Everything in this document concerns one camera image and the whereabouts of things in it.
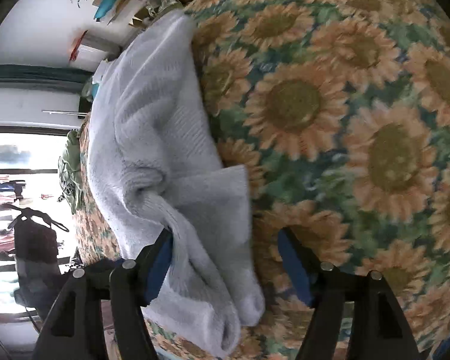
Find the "grey knit sweater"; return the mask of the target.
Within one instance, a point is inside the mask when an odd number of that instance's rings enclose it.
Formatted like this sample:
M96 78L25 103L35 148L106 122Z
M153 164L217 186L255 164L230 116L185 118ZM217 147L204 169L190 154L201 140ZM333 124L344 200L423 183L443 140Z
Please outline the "grey knit sweater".
M132 259L163 229L173 259L147 318L225 358L265 310L246 168L224 167L193 61L196 26L172 10L108 67L91 109L88 185Z

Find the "green garment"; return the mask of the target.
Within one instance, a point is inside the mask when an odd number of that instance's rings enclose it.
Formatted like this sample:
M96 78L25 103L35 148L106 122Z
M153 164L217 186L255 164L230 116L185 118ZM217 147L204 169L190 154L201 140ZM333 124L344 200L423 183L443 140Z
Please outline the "green garment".
M58 201L67 201L71 214L74 215L83 206L80 135L77 130L70 130L67 133L65 149L58 159L57 174L61 187Z

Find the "dark curtain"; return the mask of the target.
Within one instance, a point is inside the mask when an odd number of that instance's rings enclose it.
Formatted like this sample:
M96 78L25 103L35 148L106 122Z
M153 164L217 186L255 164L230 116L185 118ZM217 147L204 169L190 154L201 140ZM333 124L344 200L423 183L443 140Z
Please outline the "dark curtain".
M66 81L84 83L91 72L73 67L0 64L0 82Z

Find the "white laundry basket red lid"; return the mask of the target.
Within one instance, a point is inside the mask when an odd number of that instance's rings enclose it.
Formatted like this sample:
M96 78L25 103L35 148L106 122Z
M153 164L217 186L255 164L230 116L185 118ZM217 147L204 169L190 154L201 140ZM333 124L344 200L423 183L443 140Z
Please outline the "white laundry basket red lid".
M85 31L70 47L69 65L72 68L95 72L103 60L114 60L121 52L122 48L114 42Z

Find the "sunflower pattern bed cover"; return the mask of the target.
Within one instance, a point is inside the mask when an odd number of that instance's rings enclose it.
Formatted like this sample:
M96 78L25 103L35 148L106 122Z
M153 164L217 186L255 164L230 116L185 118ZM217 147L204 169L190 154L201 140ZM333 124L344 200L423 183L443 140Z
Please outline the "sunflower pattern bed cover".
M289 227L345 272L382 272L418 348L450 341L450 19L434 0L194 0L205 108L249 173L266 296L234 359L293 359L312 312Z

